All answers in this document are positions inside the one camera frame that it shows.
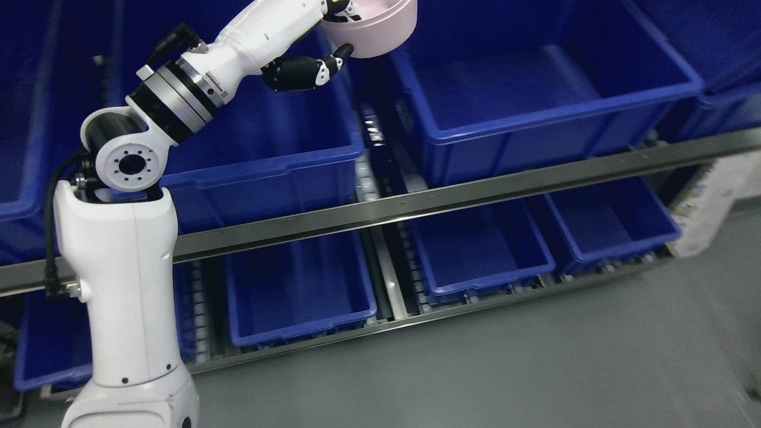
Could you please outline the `black white robotic hand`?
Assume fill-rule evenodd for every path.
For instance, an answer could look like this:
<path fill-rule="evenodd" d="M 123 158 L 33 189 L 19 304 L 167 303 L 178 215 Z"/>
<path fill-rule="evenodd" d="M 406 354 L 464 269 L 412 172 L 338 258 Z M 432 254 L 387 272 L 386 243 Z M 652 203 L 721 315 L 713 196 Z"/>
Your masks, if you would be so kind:
<path fill-rule="evenodd" d="M 209 75 L 230 96 L 240 81 L 262 75 L 275 92 L 311 90 L 331 81 L 353 54 L 350 43 L 315 59 L 286 56 L 286 52 L 322 21 L 361 21 L 363 12 L 353 1 L 253 1 L 240 11 L 210 46 L 214 59 Z"/>

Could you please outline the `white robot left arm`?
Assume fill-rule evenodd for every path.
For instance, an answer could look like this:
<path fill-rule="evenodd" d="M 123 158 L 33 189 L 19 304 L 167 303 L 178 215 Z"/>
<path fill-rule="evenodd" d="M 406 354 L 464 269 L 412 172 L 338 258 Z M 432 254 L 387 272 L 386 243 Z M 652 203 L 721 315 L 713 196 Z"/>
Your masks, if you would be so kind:
<path fill-rule="evenodd" d="M 63 427 L 196 427 L 200 398 L 178 344 L 173 254 L 178 220 L 159 181 L 169 149 L 208 124 L 222 102 L 206 76 L 182 56 L 207 46 L 188 24 L 175 27 L 139 71 L 124 106 L 90 114 L 83 148 L 57 170 L 46 192 L 49 298 L 59 280 L 57 246 L 78 279 L 92 338 L 92 378 Z"/>

